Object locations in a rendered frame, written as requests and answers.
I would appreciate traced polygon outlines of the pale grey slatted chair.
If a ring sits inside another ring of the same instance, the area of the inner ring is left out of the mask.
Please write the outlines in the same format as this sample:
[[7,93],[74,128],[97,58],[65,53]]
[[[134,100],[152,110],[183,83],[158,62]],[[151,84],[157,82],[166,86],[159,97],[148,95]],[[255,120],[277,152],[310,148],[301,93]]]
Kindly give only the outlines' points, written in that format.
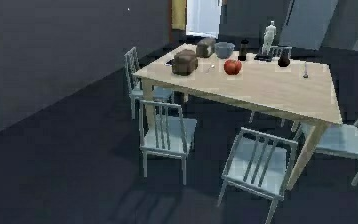
[[[124,55],[125,58],[125,76],[127,80],[128,95],[130,98],[131,118],[136,118],[136,101],[143,98],[141,81],[134,75],[140,69],[137,48],[132,47]],[[155,86],[153,88],[154,99],[156,101],[168,102],[174,101],[174,92],[170,89]]]
[[[144,112],[153,109],[153,125],[144,130]],[[143,176],[148,175],[148,156],[179,159],[182,183],[187,184],[187,158],[194,148],[197,120],[185,118],[178,104],[140,100],[139,137]]]
[[[328,127],[317,144],[315,152],[358,160],[358,119],[351,125]],[[352,186],[357,184],[358,171],[351,181]]]
[[271,201],[265,221],[265,224],[271,224],[278,203],[284,200],[297,147],[294,140],[242,127],[221,174],[223,183],[217,206],[220,206],[226,188],[234,186]]
[[288,58],[291,57],[292,48],[290,46],[270,46],[261,51],[263,55],[271,57],[281,57],[285,54]]

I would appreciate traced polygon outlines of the red tomato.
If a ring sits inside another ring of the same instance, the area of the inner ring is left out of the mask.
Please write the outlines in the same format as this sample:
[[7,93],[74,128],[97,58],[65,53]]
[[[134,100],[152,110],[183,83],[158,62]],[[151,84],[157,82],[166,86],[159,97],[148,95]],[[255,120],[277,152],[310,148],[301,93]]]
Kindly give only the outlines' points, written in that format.
[[224,71],[228,75],[237,75],[242,68],[242,63],[239,60],[227,60],[224,63]]

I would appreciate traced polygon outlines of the grey bowl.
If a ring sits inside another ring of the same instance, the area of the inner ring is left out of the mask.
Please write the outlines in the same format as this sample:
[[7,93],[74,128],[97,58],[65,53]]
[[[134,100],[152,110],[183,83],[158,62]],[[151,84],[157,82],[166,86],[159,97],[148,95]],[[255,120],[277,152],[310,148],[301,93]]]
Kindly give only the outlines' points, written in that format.
[[215,54],[220,59],[227,59],[233,54],[234,48],[233,43],[218,42],[215,44]]

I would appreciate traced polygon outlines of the light wooden dining table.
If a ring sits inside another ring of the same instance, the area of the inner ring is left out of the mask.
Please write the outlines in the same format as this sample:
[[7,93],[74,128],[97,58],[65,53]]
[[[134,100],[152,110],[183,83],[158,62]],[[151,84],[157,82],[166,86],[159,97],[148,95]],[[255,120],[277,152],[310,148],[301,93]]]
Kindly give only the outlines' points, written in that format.
[[[237,75],[224,71],[224,61],[212,55],[200,58],[198,67],[188,76],[178,76],[166,62],[192,44],[182,44],[135,73],[142,81],[143,97],[153,98],[152,88],[160,86],[208,100],[260,112],[263,114],[308,123],[312,126],[307,140],[292,169],[287,184],[292,189],[324,131],[340,125],[342,116],[330,73],[326,64],[307,62],[308,78],[303,78],[305,61],[293,60],[282,68],[273,60],[257,61],[249,53]],[[208,73],[206,70],[215,65]]]

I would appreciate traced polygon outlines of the yellow curtain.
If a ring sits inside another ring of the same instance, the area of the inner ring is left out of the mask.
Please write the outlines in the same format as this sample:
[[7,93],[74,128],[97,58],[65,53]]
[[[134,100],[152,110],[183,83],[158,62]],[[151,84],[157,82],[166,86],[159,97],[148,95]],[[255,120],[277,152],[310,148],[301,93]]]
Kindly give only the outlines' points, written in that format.
[[172,0],[172,28],[184,30],[186,28],[186,0]]

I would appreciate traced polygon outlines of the bright window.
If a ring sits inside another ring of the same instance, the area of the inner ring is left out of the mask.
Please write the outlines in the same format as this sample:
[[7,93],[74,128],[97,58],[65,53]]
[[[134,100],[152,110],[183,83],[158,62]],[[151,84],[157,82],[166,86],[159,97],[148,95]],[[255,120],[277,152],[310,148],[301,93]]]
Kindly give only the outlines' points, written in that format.
[[217,38],[222,0],[187,0],[186,34]]

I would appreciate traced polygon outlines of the white human figure statue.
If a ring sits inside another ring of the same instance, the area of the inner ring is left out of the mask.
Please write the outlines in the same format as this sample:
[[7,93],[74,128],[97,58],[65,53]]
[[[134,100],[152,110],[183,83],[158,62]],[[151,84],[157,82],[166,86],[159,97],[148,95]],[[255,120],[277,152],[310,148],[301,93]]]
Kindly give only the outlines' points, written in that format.
[[265,28],[263,45],[261,51],[254,57],[255,60],[270,61],[272,59],[270,48],[272,46],[275,36],[276,36],[275,21],[271,20],[270,24]]

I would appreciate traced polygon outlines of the dark round vase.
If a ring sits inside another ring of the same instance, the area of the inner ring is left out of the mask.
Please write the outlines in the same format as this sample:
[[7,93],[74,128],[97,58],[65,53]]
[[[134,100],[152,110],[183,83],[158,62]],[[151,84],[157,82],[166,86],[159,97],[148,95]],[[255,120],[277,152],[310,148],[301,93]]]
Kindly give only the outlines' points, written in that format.
[[278,60],[278,66],[279,67],[287,67],[289,64],[290,64],[290,59],[288,56],[288,52],[283,50],[280,55],[280,58]]

